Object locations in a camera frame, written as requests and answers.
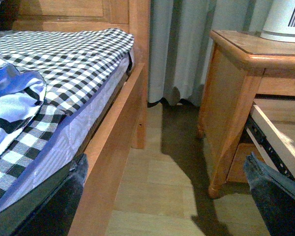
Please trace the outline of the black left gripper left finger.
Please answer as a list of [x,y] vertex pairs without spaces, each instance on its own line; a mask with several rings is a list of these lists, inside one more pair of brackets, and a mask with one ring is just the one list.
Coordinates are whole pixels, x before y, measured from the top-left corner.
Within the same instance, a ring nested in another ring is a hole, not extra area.
[[0,236],[66,236],[83,194],[88,160],[75,157],[0,212]]

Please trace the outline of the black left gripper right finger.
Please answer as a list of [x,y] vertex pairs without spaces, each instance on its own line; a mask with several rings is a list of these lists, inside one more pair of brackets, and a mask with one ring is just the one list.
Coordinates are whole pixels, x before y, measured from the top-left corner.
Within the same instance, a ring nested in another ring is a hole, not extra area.
[[295,236],[295,181],[252,153],[243,166],[250,192],[272,236]]

